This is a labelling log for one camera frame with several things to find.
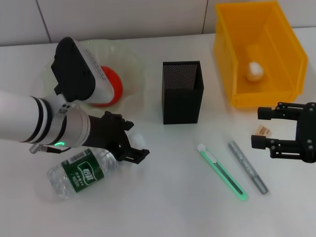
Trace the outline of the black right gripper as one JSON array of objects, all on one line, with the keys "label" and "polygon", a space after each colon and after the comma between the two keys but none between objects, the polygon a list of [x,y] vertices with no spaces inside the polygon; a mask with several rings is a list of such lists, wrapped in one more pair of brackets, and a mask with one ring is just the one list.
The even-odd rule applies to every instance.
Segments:
[{"label": "black right gripper", "polygon": [[296,141],[271,139],[252,135],[254,149],[270,150],[271,158],[300,158],[306,163],[316,161],[316,103],[307,104],[278,102],[277,106],[258,108],[258,119],[297,120]]}]

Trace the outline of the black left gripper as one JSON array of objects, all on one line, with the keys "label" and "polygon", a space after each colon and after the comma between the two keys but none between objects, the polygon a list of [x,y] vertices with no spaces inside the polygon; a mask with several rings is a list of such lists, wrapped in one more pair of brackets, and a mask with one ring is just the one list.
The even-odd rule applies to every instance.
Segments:
[{"label": "black left gripper", "polygon": [[106,111],[100,118],[89,116],[90,131],[85,141],[86,147],[105,149],[118,161],[139,164],[150,153],[147,149],[131,147],[126,131],[134,123],[125,120],[121,114]]}]

